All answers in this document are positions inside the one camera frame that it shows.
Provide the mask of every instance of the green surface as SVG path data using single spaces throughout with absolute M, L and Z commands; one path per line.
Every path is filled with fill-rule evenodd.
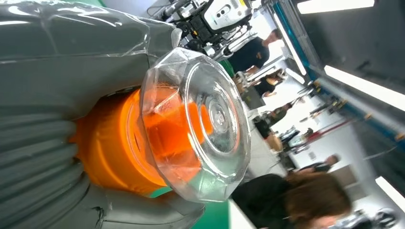
M 104 6 L 104 3 L 102 0 L 64 0 L 64 1 L 69 1 L 69 2 L 82 2 L 90 5 L 95 5 L 95 6 Z
M 170 188 L 164 187 L 155 191 L 151 197 L 155 198 L 166 192 Z M 229 228 L 229 207 L 228 202 L 224 203 L 207 203 L 205 204 L 205 213 L 192 229 L 228 229 Z
M 219 61 L 219 64 L 221 64 L 225 68 L 225 71 L 231 78 L 234 77 L 235 75 L 234 68 L 232 67 L 231 63 L 228 60 Z

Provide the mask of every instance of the clear plastic dome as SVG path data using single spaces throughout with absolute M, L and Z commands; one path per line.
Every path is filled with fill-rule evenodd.
M 250 131 L 222 66 L 177 48 L 148 71 L 141 90 L 146 153 L 166 183 L 189 201 L 226 201 L 250 161 Z

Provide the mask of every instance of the black shirt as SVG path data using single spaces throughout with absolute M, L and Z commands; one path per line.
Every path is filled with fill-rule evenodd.
M 260 96 L 266 92 L 272 93 L 276 89 L 276 86 L 268 83 L 265 77 L 261 78 L 260 83 L 256 84 L 254 87 Z
M 267 139 L 270 136 L 270 133 L 272 132 L 270 129 L 270 125 L 260 117 L 256 117 L 254 119 L 254 123 L 256 129 L 258 130 L 259 134 L 263 137 L 263 139 Z
M 284 203 L 288 188 L 285 179 L 267 174 L 237 187 L 232 199 L 257 228 L 293 229 Z
M 327 173 L 332 168 L 332 166 L 326 164 L 325 162 L 318 162 L 318 163 L 314 163 L 310 166 L 303 167 L 302 169 L 300 169 L 300 171 L 307 169 L 307 168 L 314 168 L 315 172 Z
M 287 110 L 285 110 L 283 107 L 279 107 L 272 113 L 269 114 L 269 119 L 271 121 L 271 126 L 274 126 L 287 115 Z
M 243 72 L 253 65 L 261 68 L 268 61 L 270 52 L 264 47 L 263 39 L 256 37 L 236 51 L 228 60 L 235 72 Z

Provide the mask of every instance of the person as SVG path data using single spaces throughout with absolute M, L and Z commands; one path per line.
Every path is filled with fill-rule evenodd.
M 288 103 L 285 104 L 282 107 L 279 107 L 275 109 L 274 111 L 265 114 L 265 118 L 262 118 L 261 115 L 257 115 L 255 118 L 253 118 L 253 122 L 256 126 L 256 129 L 258 130 L 259 134 L 264 138 L 268 138 L 270 134 L 274 134 L 273 131 L 271 130 L 271 127 L 279 122 L 281 119 L 283 119 L 287 111 L 292 108 L 292 104 Z
M 232 199 L 259 229 L 326 229 L 352 211 L 344 188 L 327 173 L 267 174 L 238 186 Z
M 261 97 L 275 95 L 276 86 L 284 82 L 285 72 L 282 69 L 250 83 Z
M 279 29 L 275 29 L 265 40 L 256 37 L 246 43 L 242 48 L 228 58 L 234 72 L 246 71 L 248 74 L 258 72 L 270 57 L 268 45 L 280 40 L 281 38 L 281 31 Z
M 334 164 L 338 163 L 341 160 L 340 156 L 337 154 L 331 155 L 324 162 L 314 163 L 312 165 L 303 167 L 297 173 L 315 173 L 315 172 L 325 172 L 327 173 Z
M 271 126 L 274 126 L 281 119 L 283 119 L 291 108 L 292 108 L 292 103 L 287 103 L 284 106 L 279 107 L 276 110 L 270 112 L 269 119 L 271 122 Z

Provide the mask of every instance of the ceiling light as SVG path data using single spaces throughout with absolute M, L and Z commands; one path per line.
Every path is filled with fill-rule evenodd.
M 0 25 L 28 24 L 28 21 L 0 21 Z
M 362 91 L 376 99 L 379 99 L 391 106 L 394 106 L 400 110 L 405 111 L 405 95 L 356 77 L 352 74 L 345 73 L 339 69 L 325 66 L 325 72 L 328 76 L 345 83 L 355 89 Z
M 286 68 L 286 73 L 287 73 L 288 75 L 290 75 L 292 78 L 296 79 L 296 80 L 297 80 L 298 82 L 300 82 L 301 84 L 304 84 L 304 83 L 305 83 L 304 78 L 303 78 L 302 76 L 298 75 L 297 73 L 295 73 L 295 71 L 293 71 L 293 70 L 291 70 L 291 69 L 289 69 L 289 68 Z
M 18 6 L 10 6 L 9 12 L 17 15 L 31 16 L 31 14 L 21 11 Z
M 405 198 L 384 177 L 377 178 L 375 182 L 405 212 Z
M 374 0 L 309 0 L 297 4 L 300 13 L 319 13 L 374 6 Z
M 275 19 L 275 21 L 276 21 L 276 23 L 277 23 L 278 28 L 279 28 L 280 31 L 281 31 L 281 34 L 283 34 L 283 38 L 284 38 L 284 40 L 286 41 L 287 46 L 288 46 L 288 48 L 289 48 L 290 51 L 291 51 L 292 57 L 294 58 L 295 62 L 297 62 L 299 71 L 301 72 L 302 75 L 306 75 L 306 74 L 307 74 L 307 71 L 305 70 L 304 65 L 302 64 L 301 60 L 299 59 L 298 54 L 297 54 L 297 52 L 296 52 L 295 49 L 294 49 L 294 46 L 292 46 L 292 43 L 291 43 L 290 39 L 288 38 L 287 33 L 286 33 L 286 31 L 284 30 L 284 27 L 283 27 L 283 25 L 281 24 L 281 21 L 280 21 L 280 19 L 278 18 L 277 14 L 274 14 L 274 19 Z

